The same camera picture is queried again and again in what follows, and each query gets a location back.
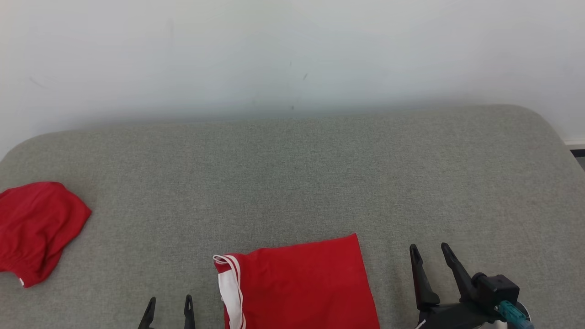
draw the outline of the gray couch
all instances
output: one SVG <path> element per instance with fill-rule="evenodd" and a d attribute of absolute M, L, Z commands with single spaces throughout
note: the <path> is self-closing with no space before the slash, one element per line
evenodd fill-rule
<path fill-rule="evenodd" d="M 357 232 L 380 324 L 412 328 L 408 246 L 443 302 L 440 243 L 505 274 L 537 328 L 585 325 L 585 173 L 534 112 L 494 105 L 50 133 L 0 162 L 0 190 L 60 181 L 94 211 L 42 284 L 0 273 L 0 327 L 222 328 L 216 253 Z"/>

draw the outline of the white baseboard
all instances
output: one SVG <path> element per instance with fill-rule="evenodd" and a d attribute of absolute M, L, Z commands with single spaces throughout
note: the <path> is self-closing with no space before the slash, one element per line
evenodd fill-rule
<path fill-rule="evenodd" d="M 585 139 L 582 140 L 566 140 L 565 144 L 571 150 L 583 150 L 585 149 Z"/>

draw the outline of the white wall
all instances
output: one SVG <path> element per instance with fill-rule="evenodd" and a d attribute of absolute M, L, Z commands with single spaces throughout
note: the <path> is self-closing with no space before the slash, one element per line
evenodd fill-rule
<path fill-rule="evenodd" d="M 585 1 L 0 0 L 0 157 L 108 123 L 484 103 L 585 143 Z"/>

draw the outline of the red cloth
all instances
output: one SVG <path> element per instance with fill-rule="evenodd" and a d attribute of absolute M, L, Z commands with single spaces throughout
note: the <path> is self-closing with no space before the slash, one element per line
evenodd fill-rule
<path fill-rule="evenodd" d="M 226 329 L 379 329 L 357 235 L 214 256 Z"/>
<path fill-rule="evenodd" d="M 47 279 L 63 248 L 75 238 L 91 210 L 61 183 L 32 183 L 0 194 L 0 272 L 25 287 Z"/>

